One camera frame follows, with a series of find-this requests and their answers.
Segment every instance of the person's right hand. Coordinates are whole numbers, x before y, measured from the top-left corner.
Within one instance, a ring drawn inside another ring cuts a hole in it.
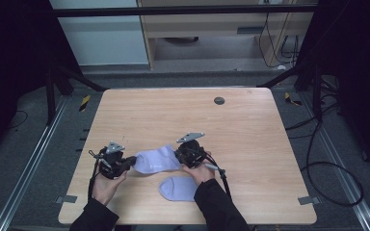
[[[192,178],[194,178],[195,183],[199,186],[202,182],[215,178],[215,170],[207,167],[205,164],[210,164],[210,162],[204,160],[202,165],[196,168],[188,168],[182,165],[182,169],[190,174]]]

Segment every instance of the person's left hand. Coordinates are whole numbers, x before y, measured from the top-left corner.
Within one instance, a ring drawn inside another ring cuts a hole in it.
[[[116,193],[117,187],[127,178],[127,171],[114,180],[110,180],[101,173],[95,177],[94,186],[92,188],[92,198],[96,199],[101,204],[107,206]]]

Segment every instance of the gray tape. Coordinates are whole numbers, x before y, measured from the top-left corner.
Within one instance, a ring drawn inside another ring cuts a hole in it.
[[[316,197],[306,196],[306,197],[300,197],[299,202],[301,205],[319,204],[321,203],[321,200],[317,196]]]
[[[64,202],[67,203],[75,203],[77,200],[77,196],[75,195],[65,195],[65,196],[58,196],[55,199],[56,204],[63,204]]]

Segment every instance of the light wood surface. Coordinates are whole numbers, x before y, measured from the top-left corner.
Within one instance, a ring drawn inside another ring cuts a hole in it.
[[[214,98],[225,99],[216,105]],[[72,223],[87,203],[94,158],[109,141],[126,147],[124,157],[172,144],[188,132],[203,132],[199,143],[226,170],[233,201],[248,223],[310,224],[312,205],[272,93],[268,89],[137,89],[104,92],[59,221]],[[205,220],[195,202],[172,202],[159,184],[180,171],[142,175],[131,169],[109,208],[119,224],[201,224]]]

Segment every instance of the black horizontal bar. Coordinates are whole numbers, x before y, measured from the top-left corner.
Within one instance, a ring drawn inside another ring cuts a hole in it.
[[[29,14],[56,17],[87,16],[128,16],[159,14],[208,14],[208,13],[305,13],[316,12],[336,5],[232,5],[232,6],[190,6],[190,7],[139,7],[139,8],[102,8],[102,9],[61,9],[35,11]]]

